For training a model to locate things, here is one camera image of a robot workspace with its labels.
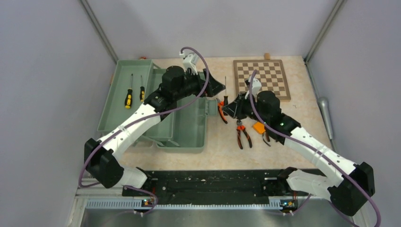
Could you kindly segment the orange tape measure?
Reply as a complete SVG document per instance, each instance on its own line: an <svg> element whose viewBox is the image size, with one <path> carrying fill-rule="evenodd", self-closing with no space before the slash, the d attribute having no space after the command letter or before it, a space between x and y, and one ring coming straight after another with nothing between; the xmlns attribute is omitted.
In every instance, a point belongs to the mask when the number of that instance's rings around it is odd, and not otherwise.
<svg viewBox="0 0 401 227"><path fill-rule="evenodd" d="M256 122L252 125L252 128L260 135L264 134L266 132L266 129L264 127L264 124L260 122Z"/></svg>

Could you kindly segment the green plastic toolbox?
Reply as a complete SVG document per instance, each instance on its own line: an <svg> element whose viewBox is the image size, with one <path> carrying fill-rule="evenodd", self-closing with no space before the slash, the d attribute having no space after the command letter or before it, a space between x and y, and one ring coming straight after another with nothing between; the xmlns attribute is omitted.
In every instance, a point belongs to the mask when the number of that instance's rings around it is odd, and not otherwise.
<svg viewBox="0 0 401 227"><path fill-rule="evenodd" d="M205 82L206 70L196 75L181 66L162 69L152 60L120 60L116 64L105 106L97 127L99 133L111 133L143 104L134 97L131 108L124 106L129 88L160 112L172 110L162 121L148 129L141 140L154 142L171 153L200 153L207 138L207 118L217 114L214 97L225 85L214 78Z"/></svg>

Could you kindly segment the large black yellow screwdriver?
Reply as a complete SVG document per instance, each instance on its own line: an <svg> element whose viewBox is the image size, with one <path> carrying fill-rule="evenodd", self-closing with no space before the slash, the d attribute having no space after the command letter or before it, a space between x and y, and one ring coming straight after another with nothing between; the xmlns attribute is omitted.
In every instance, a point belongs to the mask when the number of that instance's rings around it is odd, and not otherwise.
<svg viewBox="0 0 401 227"><path fill-rule="evenodd" d="M125 101L124 101L124 106L125 106L126 109L130 109L131 106L132 106L132 93L133 93L132 83L133 83L133 74L131 74L130 86L127 89L127 94L126 94L126 98L125 98Z"/></svg>

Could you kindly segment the grey metal flashlight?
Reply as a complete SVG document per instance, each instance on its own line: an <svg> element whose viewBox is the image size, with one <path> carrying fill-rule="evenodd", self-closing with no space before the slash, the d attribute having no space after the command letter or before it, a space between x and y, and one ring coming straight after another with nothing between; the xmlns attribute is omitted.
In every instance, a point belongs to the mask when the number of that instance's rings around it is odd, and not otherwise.
<svg viewBox="0 0 401 227"><path fill-rule="evenodd" d="M328 137L330 140L332 140L334 139L334 130L331 122L328 99L323 96L318 98L318 105L322 114Z"/></svg>

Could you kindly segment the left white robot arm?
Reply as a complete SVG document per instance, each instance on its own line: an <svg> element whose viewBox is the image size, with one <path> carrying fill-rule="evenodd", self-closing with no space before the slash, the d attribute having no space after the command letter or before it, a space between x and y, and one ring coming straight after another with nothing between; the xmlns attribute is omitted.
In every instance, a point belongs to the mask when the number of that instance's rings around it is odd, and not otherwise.
<svg viewBox="0 0 401 227"><path fill-rule="evenodd" d="M133 186L139 195L150 193L152 183L139 168L120 165L124 152L148 129L162 122L170 113L184 109L177 102L194 95L214 97L226 86L215 80L208 69L204 79L198 72L170 66L162 75L158 88L150 93L136 111L111 133L100 139L90 138L84 145L84 169L105 188L115 185Z"/></svg>

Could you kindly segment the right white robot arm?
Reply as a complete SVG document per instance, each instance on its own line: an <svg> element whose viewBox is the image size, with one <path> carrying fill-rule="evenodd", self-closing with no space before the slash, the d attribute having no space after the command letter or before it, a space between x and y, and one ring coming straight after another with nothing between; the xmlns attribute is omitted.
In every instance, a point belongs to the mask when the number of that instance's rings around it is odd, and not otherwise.
<svg viewBox="0 0 401 227"><path fill-rule="evenodd" d="M239 94L223 106L223 112L242 120L250 118L264 124L276 142L298 152L322 175L288 167L279 174L277 188L281 194L306 192L331 202L342 214L354 216L375 193L373 168L363 162L350 161L319 142L292 117L284 114L280 100L271 91L257 96Z"/></svg>

